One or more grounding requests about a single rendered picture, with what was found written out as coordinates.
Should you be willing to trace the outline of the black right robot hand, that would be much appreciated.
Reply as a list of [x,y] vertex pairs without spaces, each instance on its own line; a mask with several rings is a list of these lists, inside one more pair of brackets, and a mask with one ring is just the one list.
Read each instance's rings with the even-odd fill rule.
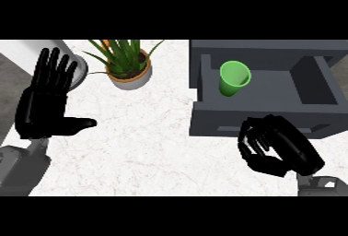
[[315,148],[283,116],[270,114],[243,121],[237,149],[249,168],[277,177],[289,171],[308,176],[324,165]]

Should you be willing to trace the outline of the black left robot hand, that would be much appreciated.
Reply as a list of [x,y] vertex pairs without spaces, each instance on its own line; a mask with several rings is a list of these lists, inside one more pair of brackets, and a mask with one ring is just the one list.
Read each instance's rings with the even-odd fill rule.
[[23,90],[16,113],[14,130],[22,139],[51,136],[73,136],[81,130],[96,126],[91,118],[65,116],[67,91],[78,62],[69,55],[59,58],[60,49],[42,48],[35,64],[31,84]]

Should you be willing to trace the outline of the dark grey open drawer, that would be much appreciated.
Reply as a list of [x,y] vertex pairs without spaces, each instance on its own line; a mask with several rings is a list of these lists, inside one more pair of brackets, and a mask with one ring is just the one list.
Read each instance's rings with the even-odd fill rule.
[[337,105],[339,99],[330,88],[331,73],[321,56],[305,56],[286,70],[252,70],[252,80],[233,97],[218,90],[219,73],[212,68],[209,54],[200,56],[200,89],[203,102],[236,105],[237,103],[286,105]]

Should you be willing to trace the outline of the dark grey drawer front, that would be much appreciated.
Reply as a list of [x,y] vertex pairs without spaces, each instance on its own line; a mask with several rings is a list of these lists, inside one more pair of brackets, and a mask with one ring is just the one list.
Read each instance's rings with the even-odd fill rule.
[[246,107],[231,105],[222,108],[196,101],[188,134],[237,137],[246,118],[264,118],[268,114],[281,115],[308,139],[323,139],[348,130],[348,104],[298,104],[292,107],[249,104]]

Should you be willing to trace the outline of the green cup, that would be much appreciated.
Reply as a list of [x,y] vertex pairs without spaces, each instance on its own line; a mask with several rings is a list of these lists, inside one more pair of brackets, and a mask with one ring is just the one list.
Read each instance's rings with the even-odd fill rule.
[[225,97],[231,97],[252,80],[252,71],[239,61],[227,61],[218,70],[218,90]]

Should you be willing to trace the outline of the white round appliance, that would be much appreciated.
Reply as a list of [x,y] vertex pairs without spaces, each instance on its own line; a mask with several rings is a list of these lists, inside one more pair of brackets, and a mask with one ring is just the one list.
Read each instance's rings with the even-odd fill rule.
[[34,74],[41,49],[53,50],[54,47],[60,49],[60,57],[66,54],[69,61],[78,62],[70,84],[70,90],[73,90],[87,76],[88,65],[82,57],[72,53],[63,40],[0,40],[0,54],[7,57],[29,75]]

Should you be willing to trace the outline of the green plant in white pot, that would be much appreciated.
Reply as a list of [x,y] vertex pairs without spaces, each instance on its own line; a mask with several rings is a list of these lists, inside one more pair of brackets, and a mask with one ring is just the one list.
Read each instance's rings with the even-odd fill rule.
[[113,85],[122,90],[141,88],[152,76],[150,56],[163,41],[159,41],[146,52],[138,40],[88,40],[103,57],[85,53],[104,65],[104,74]]

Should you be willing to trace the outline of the dark grey cabinet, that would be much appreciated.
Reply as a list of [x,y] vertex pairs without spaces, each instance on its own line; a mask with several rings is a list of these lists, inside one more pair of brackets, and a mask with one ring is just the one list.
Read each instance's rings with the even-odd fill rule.
[[287,71],[303,56],[321,56],[333,66],[348,54],[345,40],[190,40],[188,87],[197,87],[200,56],[208,54],[212,68],[225,61],[241,62],[250,70]]

